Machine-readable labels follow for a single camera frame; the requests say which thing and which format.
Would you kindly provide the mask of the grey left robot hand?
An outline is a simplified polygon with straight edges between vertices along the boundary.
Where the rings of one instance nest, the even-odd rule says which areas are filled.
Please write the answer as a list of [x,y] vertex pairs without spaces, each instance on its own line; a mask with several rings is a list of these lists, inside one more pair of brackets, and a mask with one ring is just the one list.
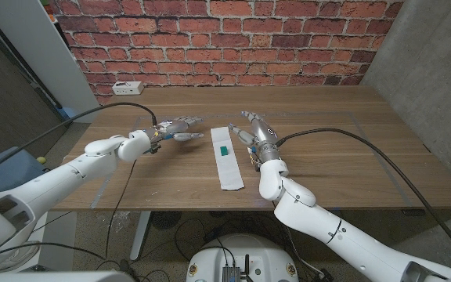
[[188,129],[202,122],[200,117],[181,116],[172,120],[162,121],[152,128],[145,129],[144,132],[152,144],[163,140],[174,139],[178,142],[185,142],[191,139],[203,138],[204,134],[200,132],[188,132]]

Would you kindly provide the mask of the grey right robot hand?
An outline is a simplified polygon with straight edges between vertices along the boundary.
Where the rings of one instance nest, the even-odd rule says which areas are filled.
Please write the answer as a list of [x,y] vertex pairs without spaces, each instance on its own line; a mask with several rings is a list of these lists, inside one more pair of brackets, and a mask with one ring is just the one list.
[[251,123],[252,133],[229,124],[229,130],[238,136],[238,139],[247,147],[255,147],[254,154],[258,161],[263,164],[267,161],[280,158],[280,152],[276,143],[278,136],[275,130],[258,114],[243,111],[242,115]]

